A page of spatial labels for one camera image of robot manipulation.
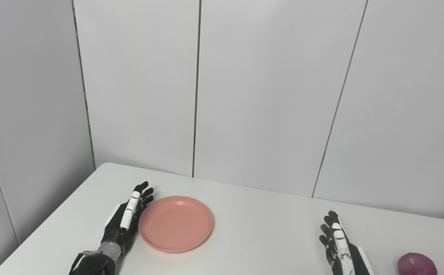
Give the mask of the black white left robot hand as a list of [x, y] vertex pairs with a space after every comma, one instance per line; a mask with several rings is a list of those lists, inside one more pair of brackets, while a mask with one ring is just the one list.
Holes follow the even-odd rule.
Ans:
[[154, 189], [148, 181], [138, 184], [129, 200], [117, 208], [105, 226], [101, 240], [120, 247], [121, 255], [126, 254], [134, 243], [138, 231], [139, 219], [143, 211], [154, 201]]

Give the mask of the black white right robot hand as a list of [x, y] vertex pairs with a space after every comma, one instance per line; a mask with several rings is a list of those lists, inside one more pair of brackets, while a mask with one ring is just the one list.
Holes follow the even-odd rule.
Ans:
[[334, 275], [373, 275], [374, 272], [362, 247], [356, 246], [349, 238], [339, 220], [338, 214], [330, 210], [320, 226], [319, 240], [325, 247], [327, 262]]

